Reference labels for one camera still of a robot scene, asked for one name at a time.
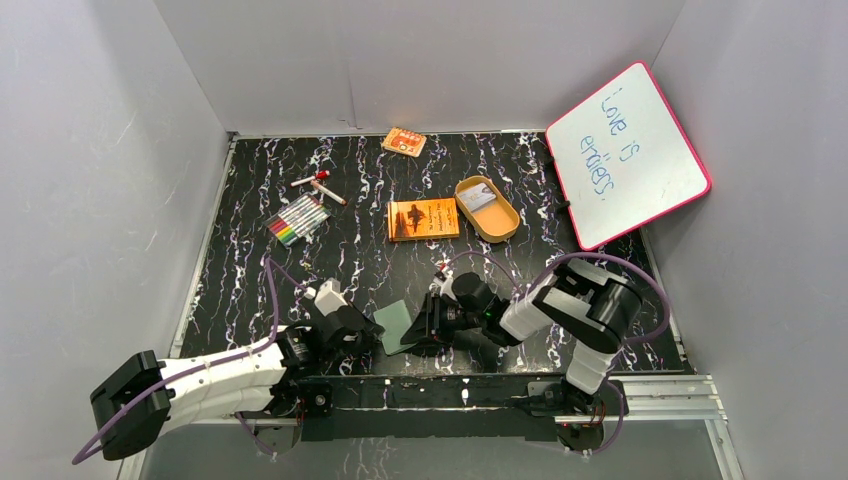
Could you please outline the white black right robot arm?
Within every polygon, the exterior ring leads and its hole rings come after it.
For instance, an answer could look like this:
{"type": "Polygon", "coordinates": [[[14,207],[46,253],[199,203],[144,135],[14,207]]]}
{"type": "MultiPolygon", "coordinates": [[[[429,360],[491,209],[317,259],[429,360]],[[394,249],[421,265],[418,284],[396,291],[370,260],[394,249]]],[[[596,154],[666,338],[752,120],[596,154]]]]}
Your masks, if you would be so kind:
{"type": "Polygon", "coordinates": [[[499,346],[516,346],[556,324],[576,339],[565,373],[564,403],[587,414],[601,403],[602,381],[641,308],[642,297],[632,282],[577,258],[544,274],[516,300],[499,297],[475,273],[438,273],[400,343],[447,345],[456,332],[478,328],[499,346]]]}

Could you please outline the mint green card holder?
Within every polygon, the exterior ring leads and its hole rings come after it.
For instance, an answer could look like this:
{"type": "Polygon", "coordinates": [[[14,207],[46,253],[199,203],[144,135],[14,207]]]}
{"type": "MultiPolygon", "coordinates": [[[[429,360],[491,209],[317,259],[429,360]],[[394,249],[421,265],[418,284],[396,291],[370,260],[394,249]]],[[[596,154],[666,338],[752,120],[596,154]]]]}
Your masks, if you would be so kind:
{"type": "Polygon", "coordinates": [[[380,340],[387,356],[405,352],[416,345],[415,342],[402,340],[412,326],[412,318],[404,300],[398,300],[376,310],[374,321],[384,329],[380,340]]]}

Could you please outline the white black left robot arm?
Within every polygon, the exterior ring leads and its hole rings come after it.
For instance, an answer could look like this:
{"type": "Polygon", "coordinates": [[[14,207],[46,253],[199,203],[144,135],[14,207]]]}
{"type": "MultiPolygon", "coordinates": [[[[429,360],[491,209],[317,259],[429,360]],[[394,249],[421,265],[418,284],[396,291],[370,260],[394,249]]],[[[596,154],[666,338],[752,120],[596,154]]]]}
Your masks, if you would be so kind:
{"type": "Polygon", "coordinates": [[[75,458],[122,460],[159,437],[200,420],[237,413],[286,416],[309,398],[300,381],[339,357],[378,343],[384,329],[351,306],[326,317],[278,326],[273,337],[184,359],[151,350],[131,356],[90,395],[98,428],[75,458]]]}

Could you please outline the tan oval tray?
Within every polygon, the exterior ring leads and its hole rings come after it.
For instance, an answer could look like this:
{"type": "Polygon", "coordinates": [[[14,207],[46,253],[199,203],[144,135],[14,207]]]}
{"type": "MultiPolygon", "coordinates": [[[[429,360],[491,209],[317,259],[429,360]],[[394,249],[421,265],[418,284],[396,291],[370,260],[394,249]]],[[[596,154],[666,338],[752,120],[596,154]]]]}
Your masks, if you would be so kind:
{"type": "Polygon", "coordinates": [[[521,218],[510,202],[487,177],[476,175],[460,181],[454,192],[458,208],[473,226],[477,235],[488,243],[502,243],[510,239],[521,225],[521,218]],[[478,183],[488,184],[497,195],[495,203],[477,212],[469,212],[458,194],[478,183]]]}

